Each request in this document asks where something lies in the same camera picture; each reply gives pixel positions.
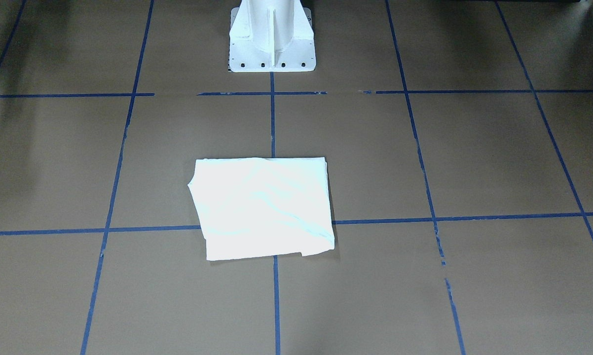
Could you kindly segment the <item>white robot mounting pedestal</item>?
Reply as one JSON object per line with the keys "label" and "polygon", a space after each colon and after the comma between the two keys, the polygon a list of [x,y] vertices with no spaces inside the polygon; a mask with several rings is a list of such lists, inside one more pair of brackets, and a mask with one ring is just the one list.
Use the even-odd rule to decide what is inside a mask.
{"label": "white robot mounting pedestal", "polygon": [[231,72],[310,72],[317,67],[312,12],[300,0],[243,0],[230,12]]}

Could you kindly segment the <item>cream long-sleeve cat shirt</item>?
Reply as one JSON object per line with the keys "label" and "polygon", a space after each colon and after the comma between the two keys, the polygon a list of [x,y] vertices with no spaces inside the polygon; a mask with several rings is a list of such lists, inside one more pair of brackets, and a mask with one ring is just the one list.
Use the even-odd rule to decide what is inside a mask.
{"label": "cream long-sleeve cat shirt", "polygon": [[188,188],[208,261],[335,248],[324,157],[199,159]]}

